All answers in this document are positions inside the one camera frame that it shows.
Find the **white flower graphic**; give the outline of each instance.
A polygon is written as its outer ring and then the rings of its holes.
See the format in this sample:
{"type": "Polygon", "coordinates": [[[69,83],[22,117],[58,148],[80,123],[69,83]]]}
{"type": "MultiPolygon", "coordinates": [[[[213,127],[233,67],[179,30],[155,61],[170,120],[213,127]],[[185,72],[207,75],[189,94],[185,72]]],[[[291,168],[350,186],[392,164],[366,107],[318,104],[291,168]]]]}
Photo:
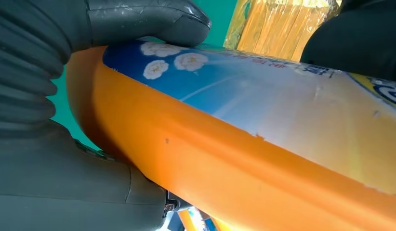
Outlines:
{"type": "Polygon", "coordinates": [[[175,58],[175,67],[178,70],[196,71],[201,69],[208,62],[208,57],[197,53],[187,53],[178,55],[175,58]]]}
{"type": "Polygon", "coordinates": [[[147,79],[156,79],[161,77],[162,73],[168,70],[168,63],[164,60],[155,60],[147,64],[144,69],[144,77],[147,79]]]}
{"type": "Polygon", "coordinates": [[[146,42],[141,45],[141,51],[144,55],[155,55],[158,57],[167,57],[169,55],[178,54],[188,48],[177,47],[166,43],[146,42]]]}

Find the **yellow logo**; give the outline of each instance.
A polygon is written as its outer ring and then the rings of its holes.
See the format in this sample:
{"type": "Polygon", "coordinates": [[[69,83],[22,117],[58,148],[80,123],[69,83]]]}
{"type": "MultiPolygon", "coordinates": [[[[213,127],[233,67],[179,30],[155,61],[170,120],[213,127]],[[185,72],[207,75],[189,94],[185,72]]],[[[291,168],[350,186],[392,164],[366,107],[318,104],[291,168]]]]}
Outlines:
{"type": "Polygon", "coordinates": [[[396,82],[350,74],[351,78],[376,97],[396,108],[396,82]]]}

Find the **orange bottle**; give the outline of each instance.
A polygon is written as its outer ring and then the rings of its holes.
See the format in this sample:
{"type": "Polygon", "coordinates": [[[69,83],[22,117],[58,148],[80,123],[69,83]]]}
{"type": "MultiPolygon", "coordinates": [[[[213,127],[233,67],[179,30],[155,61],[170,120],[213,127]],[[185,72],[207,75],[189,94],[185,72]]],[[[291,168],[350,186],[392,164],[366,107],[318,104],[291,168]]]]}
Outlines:
{"type": "Polygon", "coordinates": [[[396,231],[394,82],[145,41],[67,77],[95,144],[235,230],[396,231]]]}

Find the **green background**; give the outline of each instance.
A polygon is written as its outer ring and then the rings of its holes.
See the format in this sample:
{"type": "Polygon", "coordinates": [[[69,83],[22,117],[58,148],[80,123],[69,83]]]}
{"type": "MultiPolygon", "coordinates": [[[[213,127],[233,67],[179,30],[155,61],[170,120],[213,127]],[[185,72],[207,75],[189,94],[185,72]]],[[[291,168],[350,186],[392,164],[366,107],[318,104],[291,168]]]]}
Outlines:
{"type": "MultiPolygon", "coordinates": [[[[205,43],[222,46],[229,27],[237,0],[195,0],[212,20],[212,29],[205,43]]],[[[58,93],[49,97],[56,104],[56,115],[53,120],[67,127],[75,139],[94,149],[97,147],[86,137],[77,125],[69,109],[66,95],[66,77],[54,81],[58,87],[58,93]]]]}

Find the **orange plastic bottle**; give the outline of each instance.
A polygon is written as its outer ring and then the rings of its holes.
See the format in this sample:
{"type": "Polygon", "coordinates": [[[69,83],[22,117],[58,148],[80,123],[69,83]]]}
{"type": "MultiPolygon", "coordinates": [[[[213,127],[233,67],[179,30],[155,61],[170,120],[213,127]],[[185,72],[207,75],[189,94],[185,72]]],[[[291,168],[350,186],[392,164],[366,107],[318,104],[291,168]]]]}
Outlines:
{"type": "Polygon", "coordinates": [[[67,77],[95,144],[237,230],[396,231],[396,83],[144,41],[67,77]]]}

